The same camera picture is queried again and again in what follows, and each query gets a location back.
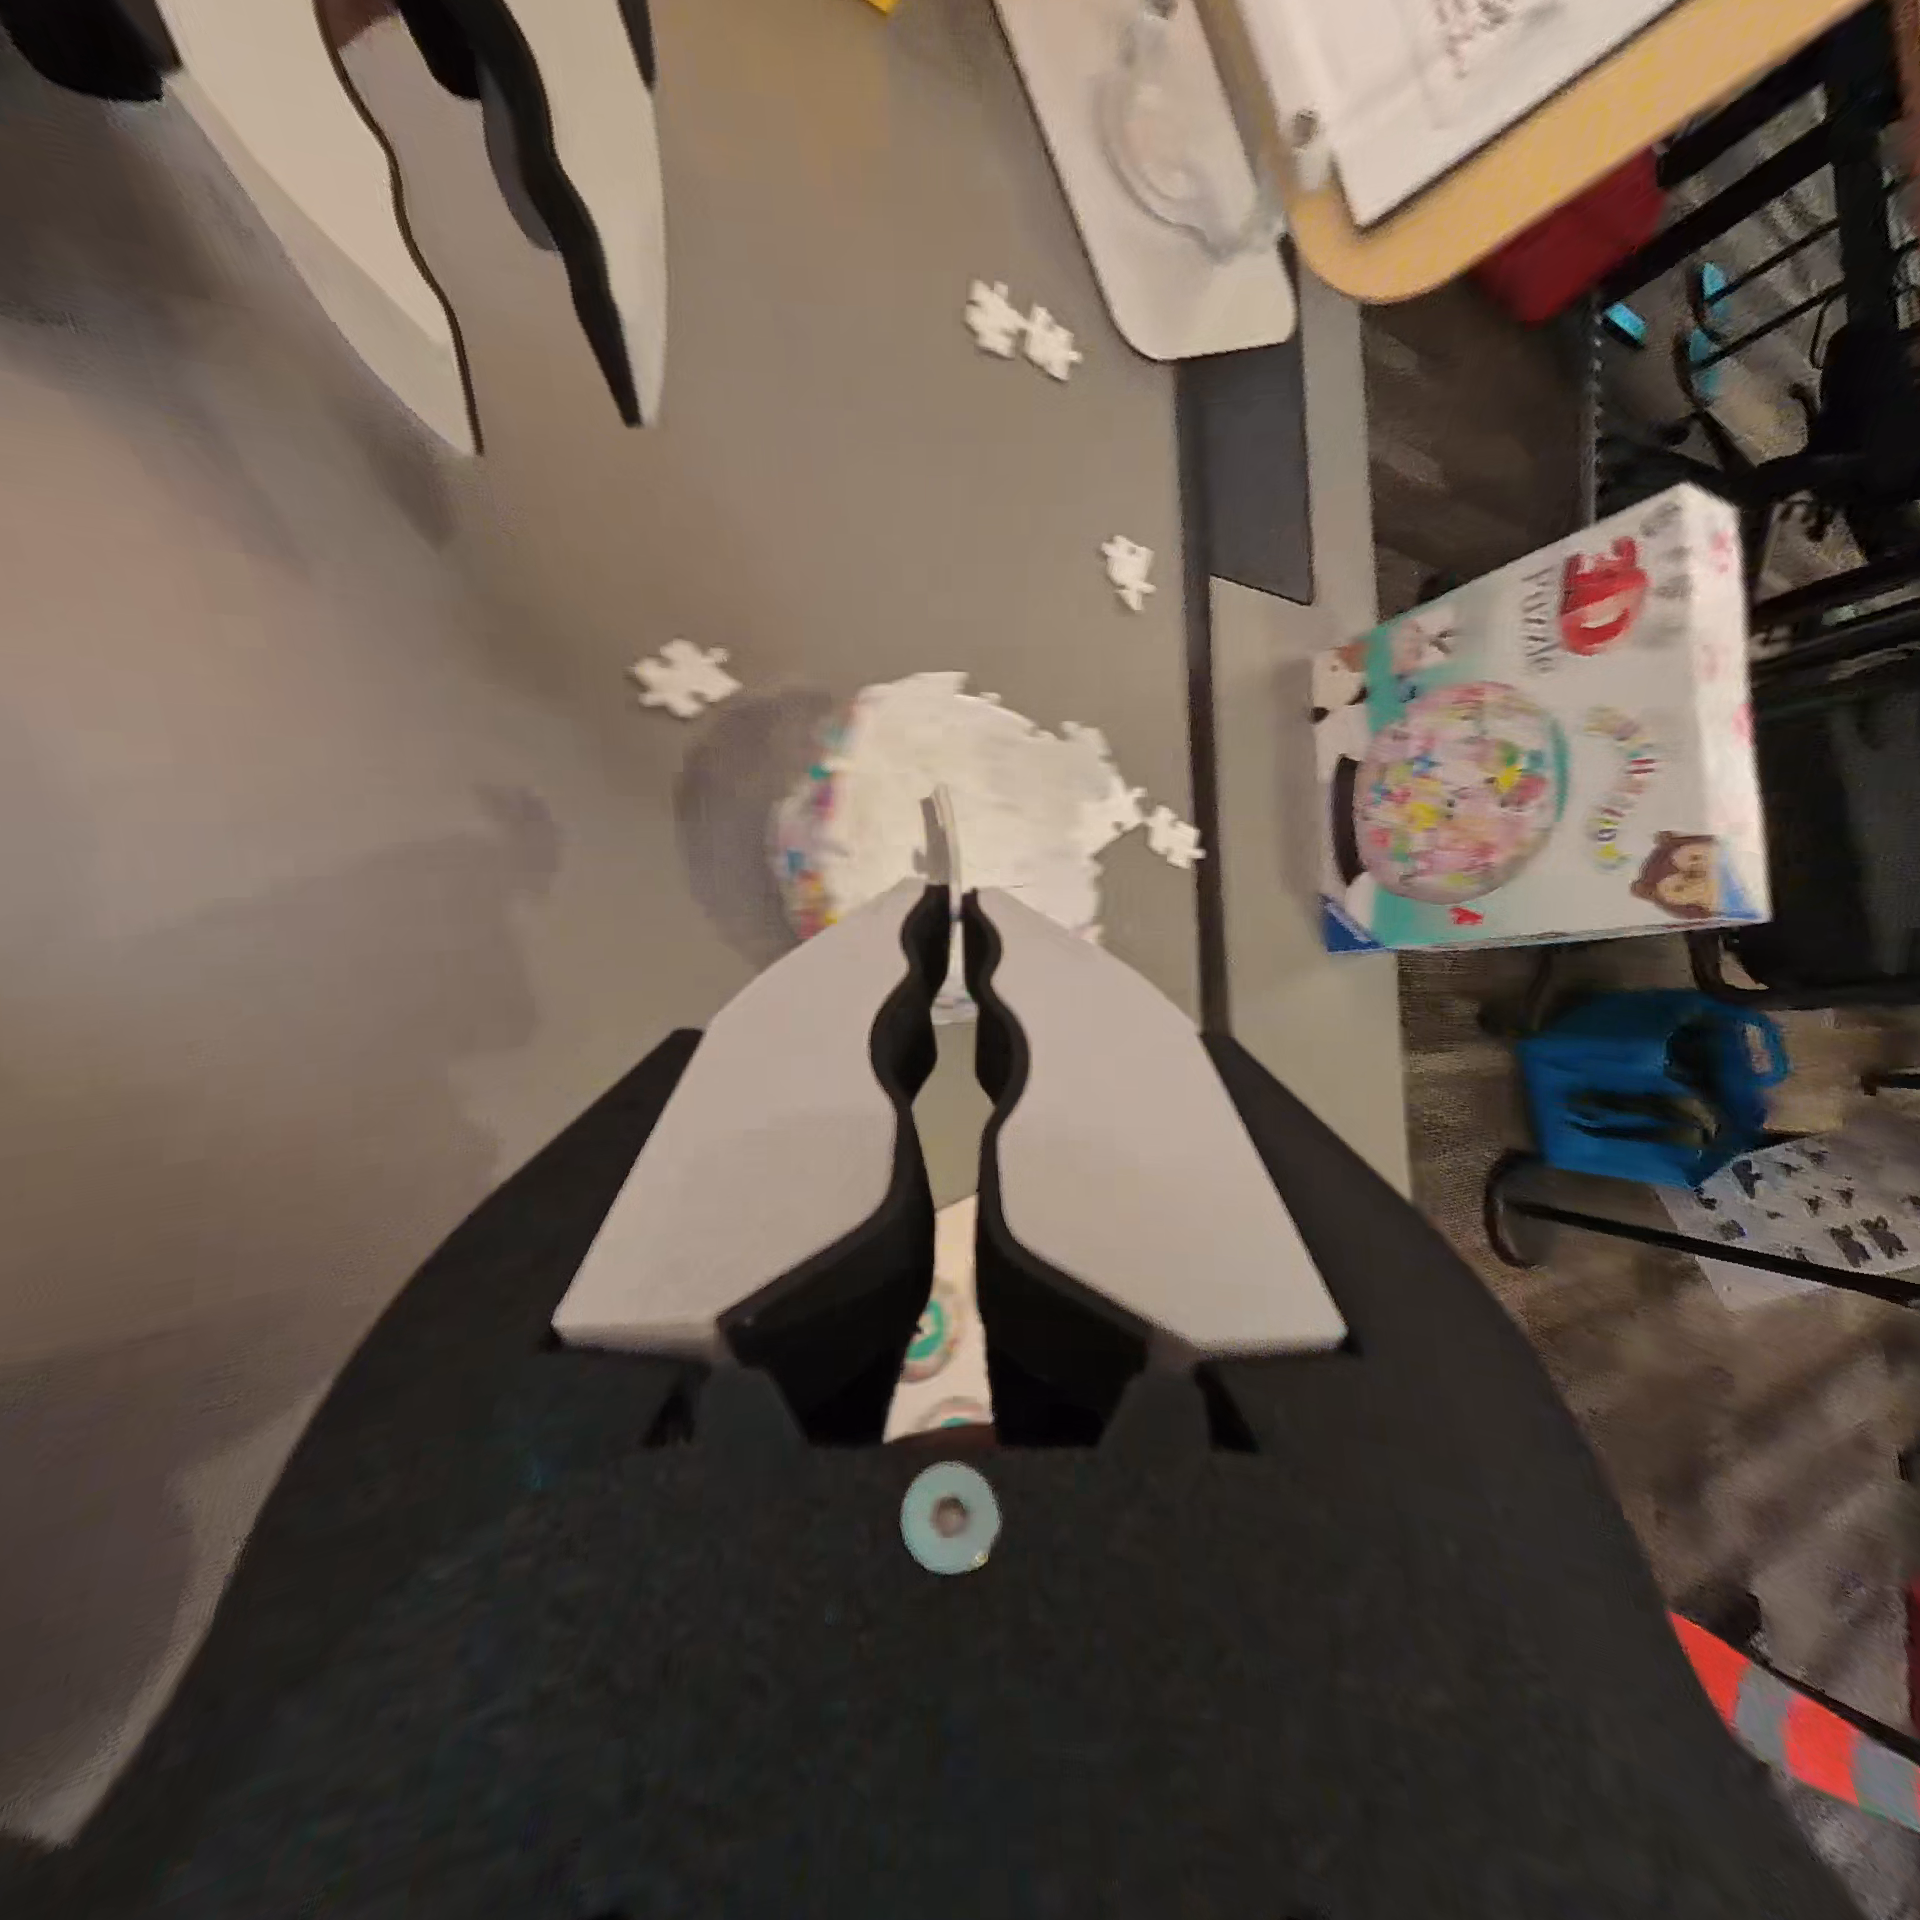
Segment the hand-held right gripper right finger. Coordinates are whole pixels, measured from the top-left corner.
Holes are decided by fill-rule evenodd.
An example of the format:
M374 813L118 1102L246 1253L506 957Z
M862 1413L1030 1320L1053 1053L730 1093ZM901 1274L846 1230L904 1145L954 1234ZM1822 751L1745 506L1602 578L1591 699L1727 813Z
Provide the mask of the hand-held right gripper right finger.
M1152 1372L1332 1355L1348 1324L1205 1033L1002 889L962 900L973 1284L1002 1447L1090 1447Z

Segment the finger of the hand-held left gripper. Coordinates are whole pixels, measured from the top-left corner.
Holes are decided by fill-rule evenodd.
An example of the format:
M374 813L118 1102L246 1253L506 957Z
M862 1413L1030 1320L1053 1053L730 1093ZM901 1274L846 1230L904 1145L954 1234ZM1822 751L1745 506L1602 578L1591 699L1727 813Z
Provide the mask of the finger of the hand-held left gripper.
M669 266L647 3L399 3L428 71L480 104L499 197L557 254L622 426L660 417Z
M317 3L155 3L171 96L366 370L451 452L480 455L459 327L412 237L399 163Z

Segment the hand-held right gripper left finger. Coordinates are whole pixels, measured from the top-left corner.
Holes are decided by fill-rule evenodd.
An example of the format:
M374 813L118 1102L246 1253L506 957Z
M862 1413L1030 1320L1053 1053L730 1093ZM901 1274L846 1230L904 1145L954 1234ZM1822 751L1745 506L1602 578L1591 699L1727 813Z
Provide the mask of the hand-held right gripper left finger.
M569 1353L766 1378L821 1447L877 1447L934 1288L914 1103L954 894L901 883L702 1030L551 1312Z

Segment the colourful puzzle ball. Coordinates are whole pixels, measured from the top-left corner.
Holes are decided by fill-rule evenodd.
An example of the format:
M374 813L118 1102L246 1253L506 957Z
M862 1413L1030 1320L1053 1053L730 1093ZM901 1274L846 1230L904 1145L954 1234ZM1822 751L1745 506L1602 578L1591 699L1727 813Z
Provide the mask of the colourful puzzle ball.
M769 876L799 941L901 883L925 883L925 799L945 798L962 883L1002 889L1099 943L1104 855L1147 825L1147 795L1080 721L1045 729L914 674L831 708L769 810Z

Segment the folded puzzle instruction leaflet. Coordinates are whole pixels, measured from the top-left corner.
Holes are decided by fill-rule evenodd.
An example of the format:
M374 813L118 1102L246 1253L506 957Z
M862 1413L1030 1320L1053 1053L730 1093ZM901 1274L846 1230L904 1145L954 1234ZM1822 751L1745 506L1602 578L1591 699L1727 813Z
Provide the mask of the folded puzzle instruction leaflet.
M904 1350L881 1439L904 1443L945 1428L991 1428L976 1302L976 1195L937 1209L931 1292Z

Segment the teal puzzle box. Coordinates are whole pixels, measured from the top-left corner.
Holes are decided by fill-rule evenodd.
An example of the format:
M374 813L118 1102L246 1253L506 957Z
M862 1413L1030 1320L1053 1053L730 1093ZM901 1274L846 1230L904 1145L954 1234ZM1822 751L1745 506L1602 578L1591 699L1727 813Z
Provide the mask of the teal puzzle box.
M1681 484L1308 663L1328 955L1772 920L1740 515Z

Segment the black floor stand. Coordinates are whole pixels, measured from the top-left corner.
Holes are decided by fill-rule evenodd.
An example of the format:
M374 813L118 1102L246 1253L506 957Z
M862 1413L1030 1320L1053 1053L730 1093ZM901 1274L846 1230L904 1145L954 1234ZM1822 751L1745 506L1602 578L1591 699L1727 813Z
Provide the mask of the black floor stand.
M1689 1259L1727 1265L1772 1281L1811 1284L1835 1292L1886 1302L1895 1310L1917 1310L1917 1284L1904 1276L1860 1274L1840 1265L1781 1256L1732 1242L1681 1234L1673 1227L1645 1224L1638 1218L1617 1218L1602 1210L1558 1206L1555 1200L1546 1200L1543 1189L1546 1173L1552 1167L1540 1155L1507 1150L1491 1164L1482 1183L1482 1234L1505 1266L1540 1271L1559 1234L1591 1234L1626 1242L1645 1250L1678 1253Z

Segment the blue fabric bag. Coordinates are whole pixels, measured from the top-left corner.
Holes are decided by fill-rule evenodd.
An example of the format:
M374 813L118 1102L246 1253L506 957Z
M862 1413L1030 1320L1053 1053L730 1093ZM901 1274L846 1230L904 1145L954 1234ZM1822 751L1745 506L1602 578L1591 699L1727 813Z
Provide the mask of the blue fabric bag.
M1701 1189L1769 1139L1781 1030L1695 988L1574 1004L1518 1043L1538 1155L1574 1177Z

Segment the clear plastic object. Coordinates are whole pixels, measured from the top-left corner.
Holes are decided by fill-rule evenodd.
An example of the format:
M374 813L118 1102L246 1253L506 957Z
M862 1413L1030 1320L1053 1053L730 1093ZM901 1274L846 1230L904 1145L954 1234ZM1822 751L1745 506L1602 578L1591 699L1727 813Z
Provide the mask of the clear plastic object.
M1122 11L1095 124L1129 199L1214 266L1279 244L1279 190L1239 129L1198 3Z

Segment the printed paper sheet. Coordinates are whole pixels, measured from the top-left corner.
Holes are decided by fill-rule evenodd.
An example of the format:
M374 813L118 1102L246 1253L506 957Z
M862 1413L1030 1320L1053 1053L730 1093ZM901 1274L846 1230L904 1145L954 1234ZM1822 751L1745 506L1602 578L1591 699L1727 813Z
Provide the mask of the printed paper sheet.
M1673 1230L1851 1281L1917 1284L1917 1127L1851 1127L1764 1145L1699 1189L1655 1189Z

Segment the white paper sheets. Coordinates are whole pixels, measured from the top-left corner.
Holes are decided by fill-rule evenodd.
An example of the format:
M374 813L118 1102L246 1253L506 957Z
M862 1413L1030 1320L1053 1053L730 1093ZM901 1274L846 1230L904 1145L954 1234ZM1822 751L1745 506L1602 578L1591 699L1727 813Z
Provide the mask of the white paper sheets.
M1673 3L1237 3L1292 172L1368 230Z

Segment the orange traffic cone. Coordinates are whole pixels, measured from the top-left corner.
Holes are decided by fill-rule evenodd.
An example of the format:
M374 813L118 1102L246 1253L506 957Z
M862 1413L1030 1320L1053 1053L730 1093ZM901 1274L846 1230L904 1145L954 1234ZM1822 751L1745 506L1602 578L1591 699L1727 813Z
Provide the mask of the orange traffic cone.
M1749 1757L1799 1788L1917 1835L1917 1737L1833 1704L1681 1614L1667 1614L1667 1625Z

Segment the red bag on floor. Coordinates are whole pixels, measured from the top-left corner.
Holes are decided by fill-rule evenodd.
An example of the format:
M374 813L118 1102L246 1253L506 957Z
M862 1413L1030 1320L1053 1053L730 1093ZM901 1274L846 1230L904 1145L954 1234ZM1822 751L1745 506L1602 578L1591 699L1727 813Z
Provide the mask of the red bag on floor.
M1663 230L1666 204L1660 149L1645 148L1507 237L1468 277L1507 320L1552 324L1645 247Z

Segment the black metal cart frame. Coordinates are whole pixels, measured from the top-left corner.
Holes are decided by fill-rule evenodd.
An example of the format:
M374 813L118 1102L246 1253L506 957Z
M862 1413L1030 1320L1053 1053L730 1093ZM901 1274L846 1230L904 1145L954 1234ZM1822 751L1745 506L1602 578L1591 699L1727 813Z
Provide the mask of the black metal cart frame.
M1917 1008L1917 221L1898 237L1891 3L1867 3L1655 155L1689 187L1810 121L1585 297L1585 515L1699 484L1737 508L1772 920L1683 937L1701 993L1761 1013ZM1678 277L1678 417L1602 397L1599 317ZM1703 377L1811 324L1799 441L1749 455Z

